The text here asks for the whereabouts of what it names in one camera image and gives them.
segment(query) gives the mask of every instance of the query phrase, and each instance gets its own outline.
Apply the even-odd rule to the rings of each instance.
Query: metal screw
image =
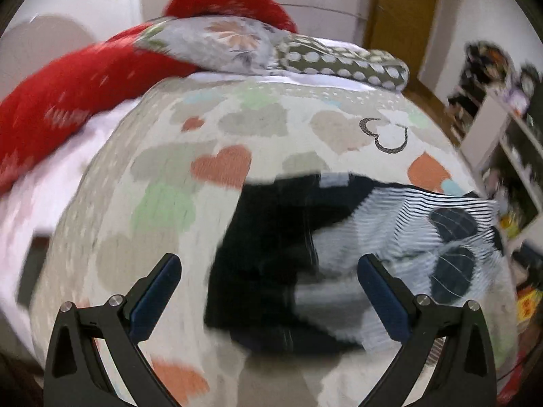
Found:
[[[60,306],[60,311],[61,312],[67,312],[71,308],[72,308],[72,302],[71,301],[66,301]]]
[[[123,296],[122,295],[113,295],[112,298],[109,299],[109,306],[119,306],[123,302]]]
[[[424,295],[423,293],[421,295],[416,296],[416,302],[420,304],[420,306],[428,306],[428,304],[431,303],[430,297],[427,295]]]
[[[471,310],[479,310],[481,308],[481,305],[477,303],[475,300],[469,300],[468,308],[470,308]]]

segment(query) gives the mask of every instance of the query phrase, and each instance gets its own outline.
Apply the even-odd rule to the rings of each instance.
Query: white shelf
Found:
[[[526,135],[526,137],[530,140],[532,145],[536,148],[537,152],[539,153],[539,157],[543,158],[543,146],[541,143],[536,139],[528,125],[519,118],[514,112],[511,111],[511,109],[508,110],[509,115],[512,117],[512,119],[518,124],[522,132]]]
[[[524,168],[521,166],[519,161],[516,160],[515,157],[512,155],[511,149],[506,144],[505,140],[503,139],[503,136],[500,137],[500,147],[503,149],[503,152],[506,154],[512,167],[517,172],[517,175],[519,176],[520,181],[524,185],[524,188],[526,188],[526,191],[528,191],[528,195],[530,196],[531,201],[536,207],[538,214],[543,212],[543,201],[541,200],[541,198],[539,197],[539,194],[536,192],[536,190],[532,186],[530,179],[524,173]]]

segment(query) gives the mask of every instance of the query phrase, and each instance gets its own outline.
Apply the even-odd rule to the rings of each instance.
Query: floral pillow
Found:
[[[135,46],[206,70],[265,75],[277,67],[276,46],[287,34],[245,17],[162,18],[140,34]]]

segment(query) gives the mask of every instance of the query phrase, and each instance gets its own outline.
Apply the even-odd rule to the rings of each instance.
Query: doorframe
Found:
[[[368,49],[370,47],[371,36],[375,28],[375,21],[377,19],[377,6],[379,0],[370,0],[368,22],[366,23],[366,29],[364,30],[364,42],[362,47]]]

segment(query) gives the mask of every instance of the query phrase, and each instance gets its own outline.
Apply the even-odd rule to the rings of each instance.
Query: wooden door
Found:
[[[409,66],[410,81],[423,63],[437,0],[373,0],[365,46],[383,49]]]

